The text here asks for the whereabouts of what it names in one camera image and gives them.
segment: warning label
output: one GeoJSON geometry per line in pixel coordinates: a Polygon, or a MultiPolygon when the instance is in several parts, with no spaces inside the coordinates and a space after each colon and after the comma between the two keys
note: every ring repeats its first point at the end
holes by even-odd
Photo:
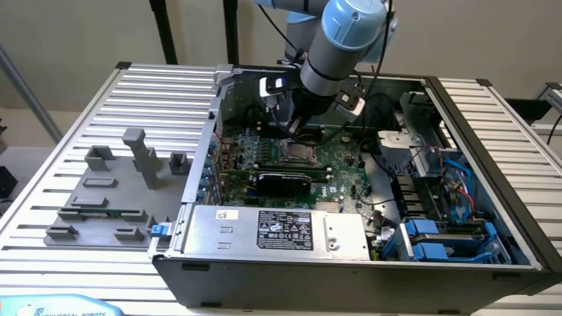
{"type": "Polygon", "coordinates": [[[260,211],[258,247],[262,249],[314,250],[310,213],[260,211]]]}

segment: white sticker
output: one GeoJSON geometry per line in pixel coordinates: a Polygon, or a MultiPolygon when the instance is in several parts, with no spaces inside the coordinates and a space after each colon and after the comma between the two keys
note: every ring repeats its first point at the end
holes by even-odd
{"type": "Polygon", "coordinates": [[[238,219],[238,210],[236,209],[218,209],[216,210],[216,219],[238,219]]]}

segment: black pole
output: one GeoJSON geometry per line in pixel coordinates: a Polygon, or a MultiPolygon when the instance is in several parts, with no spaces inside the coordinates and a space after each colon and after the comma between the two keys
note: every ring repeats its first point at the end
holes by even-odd
{"type": "Polygon", "coordinates": [[[155,13],[158,33],[160,34],[166,63],[168,65],[176,65],[176,48],[174,46],[172,30],[170,28],[168,11],[166,10],[166,0],[150,0],[150,7],[155,13]]]}
{"type": "Polygon", "coordinates": [[[224,35],[227,36],[228,63],[240,64],[238,58],[238,0],[222,0],[224,11],[224,35]]]}

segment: green circuit board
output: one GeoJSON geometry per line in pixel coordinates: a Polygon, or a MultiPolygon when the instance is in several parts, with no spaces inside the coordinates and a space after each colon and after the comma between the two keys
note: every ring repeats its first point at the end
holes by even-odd
{"type": "Polygon", "coordinates": [[[318,202],[338,202],[338,209],[354,213],[355,200],[351,188],[359,192],[369,183],[366,171],[361,165],[359,144],[342,142],[342,137],[351,140],[351,132],[342,132],[327,144],[295,157],[287,153],[290,140],[264,138],[251,129],[227,127],[223,138],[232,145],[227,150],[224,168],[220,172],[223,183],[223,204],[231,206],[282,207],[314,209],[318,202]],[[252,187],[252,178],[260,173],[303,174],[311,177],[310,194],[299,197],[264,197],[252,187]]]}

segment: wall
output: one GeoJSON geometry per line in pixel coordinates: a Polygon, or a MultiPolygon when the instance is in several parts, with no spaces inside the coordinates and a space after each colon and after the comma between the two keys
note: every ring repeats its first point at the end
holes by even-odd
{"type": "MultiPolygon", "coordinates": [[[[562,81],[560,0],[395,0],[385,72],[487,78],[510,97],[562,81]]],[[[179,61],[226,62],[222,0],[168,0],[179,61]]],[[[285,29],[286,13],[270,11],[285,29]]],[[[239,0],[240,62],[274,65],[283,41],[239,0]]],[[[163,63],[148,1],[0,0],[0,42],[48,109],[80,111],[118,61],[163,63]]],[[[0,107],[26,107],[0,75],[0,107]]]]}

